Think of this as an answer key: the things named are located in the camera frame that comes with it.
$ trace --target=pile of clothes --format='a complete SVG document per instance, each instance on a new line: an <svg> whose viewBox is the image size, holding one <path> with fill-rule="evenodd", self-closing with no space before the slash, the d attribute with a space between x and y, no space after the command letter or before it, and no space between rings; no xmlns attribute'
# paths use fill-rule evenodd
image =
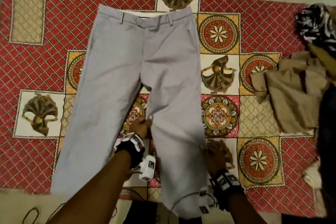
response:
<svg viewBox="0 0 336 224"><path fill-rule="evenodd" d="M295 16L306 43L279 61L278 69L250 74L259 103L270 100L284 133L318 128L322 195L329 218L336 219L336 10L314 4Z"/></svg>

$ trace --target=trousers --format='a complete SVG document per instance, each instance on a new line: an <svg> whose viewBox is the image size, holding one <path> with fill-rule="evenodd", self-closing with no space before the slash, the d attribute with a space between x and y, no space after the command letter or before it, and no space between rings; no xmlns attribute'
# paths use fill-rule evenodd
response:
<svg viewBox="0 0 336 224"><path fill-rule="evenodd" d="M199 53L191 8L144 19L100 5L51 193L73 196L104 166L141 84L150 91L163 204L171 209L206 186ZM174 213L199 217L197 197Z"/></svg>

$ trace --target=pants waistband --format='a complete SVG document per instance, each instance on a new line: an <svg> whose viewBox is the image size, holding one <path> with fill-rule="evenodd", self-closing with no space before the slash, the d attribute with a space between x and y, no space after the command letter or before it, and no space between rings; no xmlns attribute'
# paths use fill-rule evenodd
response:
<svg viewBox="0 0 336 224"><path fill-rule="evenodd" d="M170 12L167 14L161 14L156 17L143 19L134 14L130 14L128 12L117 10L117 9L114 9L112 7L102 5L102 4L100 4L98 7L98 13L111 16L115 19L119 19L120 24L122 24L123 22L128 22L128 23L132 23L134 25L138 25L143 28L157 27L158 25L166 24L166 23L169 23L172 26L174 21L180 20L184 17L187 17L193 14L191 7L187 7L179 11Z"/></svg>

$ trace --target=belt loop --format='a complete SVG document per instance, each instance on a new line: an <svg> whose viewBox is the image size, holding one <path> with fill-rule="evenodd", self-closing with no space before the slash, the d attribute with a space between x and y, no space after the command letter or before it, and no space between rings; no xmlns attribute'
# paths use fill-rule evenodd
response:
<svg viewBox="0 0 336 224"><path fill-rule="evenodd" d="M168 15L168 21L170 26L173 26L173 19L171 18L171 14L167 14Z"/></svg>
<svg viewBox="0 0 336 224"><path fill-rule="evenodd" d="M123 24L123 21L124 21L124 15L125 13L121 13L121 16L120 16L120 24Z"/></svg>

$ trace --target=black wristband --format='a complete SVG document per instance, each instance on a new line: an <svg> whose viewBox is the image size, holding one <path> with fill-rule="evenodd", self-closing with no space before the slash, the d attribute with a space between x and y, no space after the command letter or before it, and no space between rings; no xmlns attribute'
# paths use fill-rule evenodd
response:
<svg viewBox="0 0 336 224"><path fill-rule="evenodd" d="M135 168L142 162L142 158L144 156L145 152L145 147L141 147L140 151L137 151L133 142L130 140L128 141L122 141L118 146L117 149L115 150L115 153L121 151L121 150L126 150L129 155L131 156L131 169Z"/></svg>
<svg viewBox="0 0 336 224"><path fill-rule="evenodd" d="M217 198L219 209L229 212L229 197L233 193L245 195L244 189L238 179L226 169L221 169L216 174L216 179L210 179L213 195Z"/></svg>

